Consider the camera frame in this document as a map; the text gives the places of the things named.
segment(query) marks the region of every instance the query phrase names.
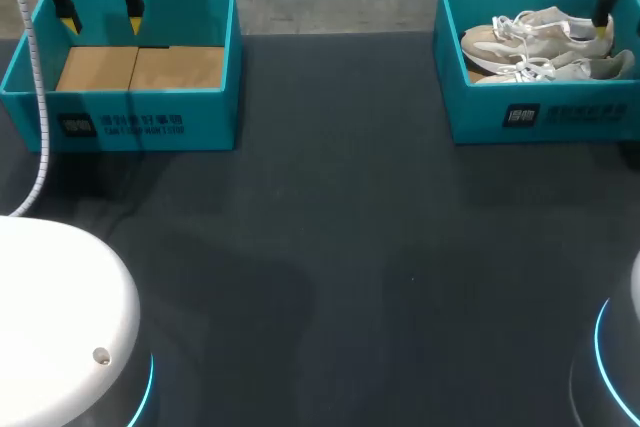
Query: table surface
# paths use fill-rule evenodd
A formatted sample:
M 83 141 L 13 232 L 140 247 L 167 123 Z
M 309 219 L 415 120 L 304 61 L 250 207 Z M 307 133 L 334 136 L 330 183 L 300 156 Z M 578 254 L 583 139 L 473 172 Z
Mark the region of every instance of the table surface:
M 640 176 L 616 145 L 454 146 L 431 40 L 246 37 L 235 151 L 54 157 L 32 215 L 131 270 L 159 427 L 572 425 Z M 0 111 L 2 211 L 36 165 Z

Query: white cable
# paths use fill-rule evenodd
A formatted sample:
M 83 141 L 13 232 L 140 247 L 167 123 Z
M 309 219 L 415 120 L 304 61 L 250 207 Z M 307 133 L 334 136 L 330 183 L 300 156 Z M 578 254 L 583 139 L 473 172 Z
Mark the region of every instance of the white cable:
M 47 177 L 49 169 L 49 116 L 47 115 L 47 102 L 44 95 L 44 83 L 42 80 L 42 71 L 40 68 L 40 55 L 38 54 L 38 44 L 36 42 L 36 34 L 31 22 L 29 7 L 26 0 L 18 0 L 20 6 L 20 15 L 24 22 L 24 30 L 27 33 L 27 41 L 29 43 L 29 56 L 31 57 L 31 70 L 33 71 L 33 83 L 36 87 L 36 98 L 38 99 L 38 111 L 40 113 L 40 134 L 41 134 L 41 154 L 40 165 L 38 167 L 38 176 L 31 188 L 31 192 L 24 199 L 20 207 L 12 212 L 10 217 L 21 217 L 33 205 Z

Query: sneaker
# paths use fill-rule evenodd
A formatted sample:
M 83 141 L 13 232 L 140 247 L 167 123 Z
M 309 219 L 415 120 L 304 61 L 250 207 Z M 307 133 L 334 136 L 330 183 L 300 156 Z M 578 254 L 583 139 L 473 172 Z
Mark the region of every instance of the sneaker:
M 636 59 L 633 52 L 623 50 L 613 58 L 584 59 L 568 52 L 552 61 L 542 58 L 501 67 L 498 75 L 479 80 L 478 84 L 510 84 L 518 82 L 576 82 L 582 80 L 624 80 L 633 77 Z
M 460 44 L 469 60 L 493 73 L 517 64 L 523 55 L 553 59 L 577 52 L 585 59 L 604 58 L 613 46 L 613 19 L 609 17 L 605 35 L 600 38 L 591 19 L 570 17 L 557 7 L 525 11 L 513 20 L 494 17 L 493 25 L 467 30 Z

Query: shoe box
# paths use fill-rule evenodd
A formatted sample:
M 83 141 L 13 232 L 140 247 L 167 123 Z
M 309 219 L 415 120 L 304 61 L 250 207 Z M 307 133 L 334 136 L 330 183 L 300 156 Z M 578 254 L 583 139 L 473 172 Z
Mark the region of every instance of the shoe box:
M 79 34 L 52 0 L 40 0 L 33 15 L 53 152 L 233 149 L 242 69 L 235 0 L 144 0 L 138 35 L 124 0 L 72 1 Z M 39 151 L 25 35 L 0 100 Z
M 459 39 L 494 16 L 557 6 L 590 18 L 596 0 L 438 0 L 433 53 L 453 139 L 458 144 L 640 140 L 640 71 L 633 79 L 476 84 L 483 73 L 465 63 Z M 612 55 L 640 59 L 640 3 L 618 0 Z

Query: teal box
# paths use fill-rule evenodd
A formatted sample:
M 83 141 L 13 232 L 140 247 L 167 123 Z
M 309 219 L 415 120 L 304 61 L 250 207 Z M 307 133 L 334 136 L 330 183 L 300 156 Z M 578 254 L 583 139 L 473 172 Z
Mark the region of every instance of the teal box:
M 52 0 L 33 14 L 53 152 L 229 150 L 234 147 L 242 68 L 235 0 L 144 0 L 134 35 L 124 0 L 72 0 L 80 35 L 55 15 Z M 225 48 L 218 89 L 56 92 L 74 46 Z M 0 85 L 0 100 L 30 151 L 40 150 L 38 109 L 26 34 Z
M 459 37 L 494 16 L 514 18 L 524 10 L 557 6 L 590 18 L 595 0 L 439 0 L 433 51 L 449 123 L 456 143 L 640 140 L 640 81 L 545 82 L 474 85 Z M 636 56 L 639 78 L 640 4 L 619 0 L 613 12 L 614 54 Z M 509 122 L 518 110 L 532 120 Z

